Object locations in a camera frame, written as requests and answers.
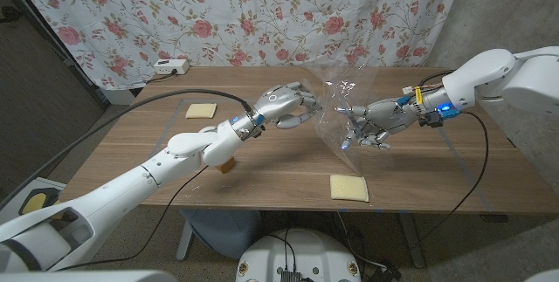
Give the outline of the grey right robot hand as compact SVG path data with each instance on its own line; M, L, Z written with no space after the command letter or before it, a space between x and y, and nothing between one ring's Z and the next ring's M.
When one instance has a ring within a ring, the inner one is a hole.
M400 98L379 100L365 107L351 106L341 98L338 113L349 118L351 128L341 144L346 150L355 142L361 146L390 149L385 140L404 131L416 121L422 126L441 127L451 114L449 103L431 105L426 98L404 95Z

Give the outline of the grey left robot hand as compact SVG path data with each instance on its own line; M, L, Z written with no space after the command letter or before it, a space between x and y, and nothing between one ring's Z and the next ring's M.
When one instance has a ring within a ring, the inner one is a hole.
M264 92L251 112L230 121L232 129L242 141L258 137L273 124L279 129L292 129L322 110L319 101L299 81L273 86Z

